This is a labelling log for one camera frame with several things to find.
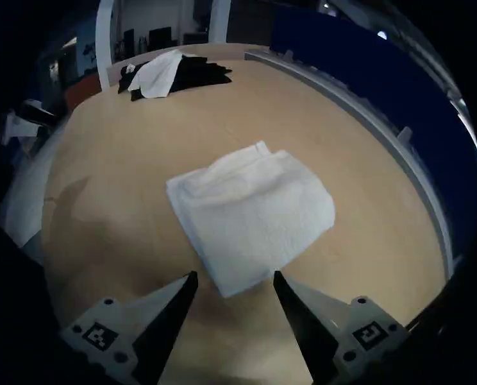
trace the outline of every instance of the desk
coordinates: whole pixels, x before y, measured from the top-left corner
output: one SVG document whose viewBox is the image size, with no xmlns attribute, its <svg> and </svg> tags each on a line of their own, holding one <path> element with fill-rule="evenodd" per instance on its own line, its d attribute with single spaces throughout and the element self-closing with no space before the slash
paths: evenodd
<svg viewBox="0 0 477 385">
<path fill-rule="evenodd" d="M 431 219 L 388 151 L 311 87 L 259 62 L 233 82 L 130 102 L 117 87 L 74 111 L 47 183 L 45 269 L 61 326 L 104 296 L 144 296 L 190 270 L 199 289 L 163 383 L 310 384 L 270 280 L 223 299 L 174 215 L 165 182 L 264 140 L 322 180 L 335 226 L 283 274 L 344 301 L 370 296 L 409 322 L 444 285 Z"/>
</svg>

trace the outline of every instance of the blue wall panel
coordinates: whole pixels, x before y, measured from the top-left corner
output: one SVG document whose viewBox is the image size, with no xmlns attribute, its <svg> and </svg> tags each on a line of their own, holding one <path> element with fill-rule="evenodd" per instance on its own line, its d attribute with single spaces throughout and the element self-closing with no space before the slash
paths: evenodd
<svg viewBox="0 0 477 385">
<path fill-rule="evenodd" d="M 367 98 L 393 125 L 413 131 L 418 152 L 450 224 L 454 253 L 464 253 L 477 224 L 477 150 L 438 85 L 406 53 L 352 22 L 280 7 L 271 49 L 291 50 Z"/>
</svg>

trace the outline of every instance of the white pillar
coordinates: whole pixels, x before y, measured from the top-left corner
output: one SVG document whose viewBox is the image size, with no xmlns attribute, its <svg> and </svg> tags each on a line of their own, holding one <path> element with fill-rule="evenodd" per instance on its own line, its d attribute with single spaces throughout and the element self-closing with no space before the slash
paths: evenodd
<svg viewBox="0 0 477 385">
<path fill-rule="evenodd" d="M 210 30 L 208 31 L 208 41 L 210 43 L 226 43 L 230 8 L 231 0 L 213 0 Z"/>
<path fill-rule="evenodd" d="M 110 47 L 110 21 L 114 0 L 100 0 L 96 14 L 95 49 L 101 90 L 110 87 L 106 69 L 112 65 L 112 47 Z"/>
</svg>

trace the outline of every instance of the folded towel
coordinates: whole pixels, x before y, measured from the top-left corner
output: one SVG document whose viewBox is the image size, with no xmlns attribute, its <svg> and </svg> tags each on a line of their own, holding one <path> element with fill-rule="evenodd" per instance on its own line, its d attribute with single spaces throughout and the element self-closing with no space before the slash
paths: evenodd
<svg viewBox="0 0 477 385">
<path fill-rule="evenodd" d="M 335 222 L 319 178 L 264 142 L 170 179 L 167 195 L 224 297 L 270 277 Z"/>
</svg>

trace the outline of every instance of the floor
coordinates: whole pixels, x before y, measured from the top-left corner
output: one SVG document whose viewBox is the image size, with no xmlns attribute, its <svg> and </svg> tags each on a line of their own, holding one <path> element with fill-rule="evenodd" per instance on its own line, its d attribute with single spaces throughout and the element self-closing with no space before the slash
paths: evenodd
<svg viewBox="0 0 477 385">
<path fill-rule="evenodd" d="M 40 231 L 48 174 L 69 116 L 32 160 L 24 157 L 0 210 L 0 226 L 23 252 L 42 264 Z"/>
</svg>

